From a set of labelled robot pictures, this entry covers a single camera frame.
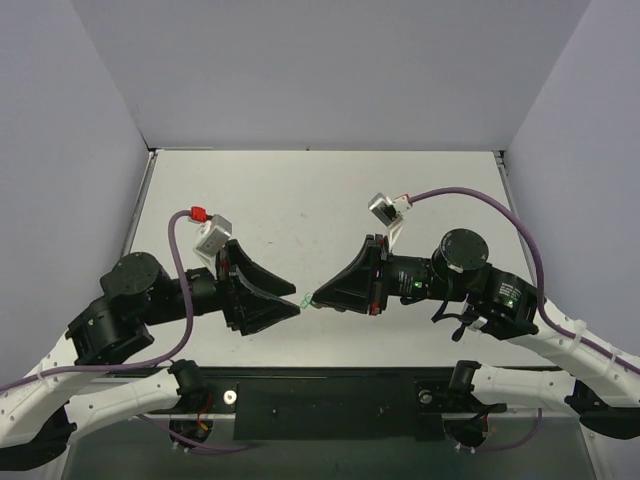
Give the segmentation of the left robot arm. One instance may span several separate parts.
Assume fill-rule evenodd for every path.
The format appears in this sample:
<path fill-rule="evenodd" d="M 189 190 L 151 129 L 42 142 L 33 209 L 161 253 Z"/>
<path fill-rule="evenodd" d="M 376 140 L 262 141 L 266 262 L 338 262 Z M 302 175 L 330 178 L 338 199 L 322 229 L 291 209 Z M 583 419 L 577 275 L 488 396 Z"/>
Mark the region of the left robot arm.
<path fill-rule="evenodd" d="M 83 436 L 158 410 L 203 414 L 216 397 L 193 360 L 172 360 L 141 380 L 85 394 L 83 388 L 150 346 L 151 325 L 183 320 L 184 299 L 202 316 L 220 311 L 241 335 L 299 315 L 287 301 L 295 286 L 253 262 L 235 240 L 180 282 L 146 252 L 124 256 L 101 280 L 103 294 L 67 327 L 31 374 L 34 381 L 1 391 L 1 468 L 28 471 L 62 455 Z"/>

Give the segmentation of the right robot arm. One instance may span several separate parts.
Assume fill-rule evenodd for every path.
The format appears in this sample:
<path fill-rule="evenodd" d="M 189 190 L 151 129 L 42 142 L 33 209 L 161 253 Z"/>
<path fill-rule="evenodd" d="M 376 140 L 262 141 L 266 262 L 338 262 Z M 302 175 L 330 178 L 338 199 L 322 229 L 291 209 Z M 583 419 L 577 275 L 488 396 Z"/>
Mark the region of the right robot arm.
<path fill-rule="evenodd" d="M 638 358 L 605 349 L 584 322 L 555 307 L 548 308 L 546 321 L 537 289 L 492 266 L 488 257 L 484 239 L 468 229 L 445 234 L 428 258 L 394 254 L 386 237 L 369 235 L 355 259 L 313 293 L 311 303 L 375 316 L 392 297 L 403 305 L 437 301 L 431 320 L 457 321 L 453 341 L 474 331 L 528 349 L 555 366 L 531 371 L 460 360 L 446 386 L 453 406 L 554 411 L 609 438 L 638 437 L 639 378 L 632 371 Z"/>

